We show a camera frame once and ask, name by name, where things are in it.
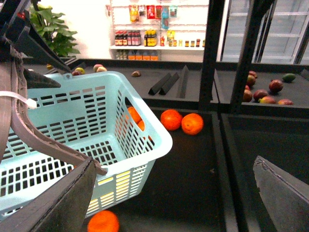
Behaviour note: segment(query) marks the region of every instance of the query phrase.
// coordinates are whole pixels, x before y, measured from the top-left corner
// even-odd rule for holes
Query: snack package
[[[139,7],[138,5],[129,5],[130,21],[132,23],[140,21]]]
[[[169,7],[169,16],[171,18],[176,18],[177,17],[177,6],[170,6]]]
[[[163,7],[162,9],[162,28],[169,29],[169,7]]]
[[[155,18],[161,19],[162,6],[155,6]]]
[[[147,6],[147,19],[155,19],[155,6]]]
[[[174,30],[168,30],[167,32],[167,42],[172,42],[175,39],[175,31]]]
[[[139,5],[139,13],[140,13],[140,16],[146,16],[146,6],[145,5]]]

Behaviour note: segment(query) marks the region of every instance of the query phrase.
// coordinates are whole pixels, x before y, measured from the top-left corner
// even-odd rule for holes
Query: white cable
[[[37,108],[37,102],[31,98],[26,99],[23,96],[21,96],[18,93],[10,92],[10,91],[0,91],[0,97],[11,97],[11,98],[17,98],[21,100],[23,103],[27,104],[29,109],[36,109]]]

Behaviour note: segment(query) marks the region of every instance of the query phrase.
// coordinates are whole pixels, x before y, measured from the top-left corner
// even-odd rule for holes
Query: green mango
[[[294,73],[287,73],[283,76],[283,81],[286,83],[291,83],[296,78],[296,75]]]

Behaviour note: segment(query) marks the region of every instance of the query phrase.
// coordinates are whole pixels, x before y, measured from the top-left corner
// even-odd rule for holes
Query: light blue basket
[[[108,167],[105,176],[97,175],[86,217],[138,195],[155,160],[170,151],[170,134],[121,73],[48,77],[61,88],[28,91],[38,105],[28,110],[31,122],[46,136]],[[126,98],[143,119],[144,131],[129,116]],[[0,164],[0,221],[71,169],[28,147],[10,130]]]

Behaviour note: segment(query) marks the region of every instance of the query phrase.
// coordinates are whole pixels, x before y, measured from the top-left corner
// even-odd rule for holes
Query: white shelf
[[[204,51],[204,47],[170,47],[170,46],[155,46],[155,47],[145,47],[145,46],[116,46],[112,45],[111,49],[116,50],[174,50],[174,51]]]

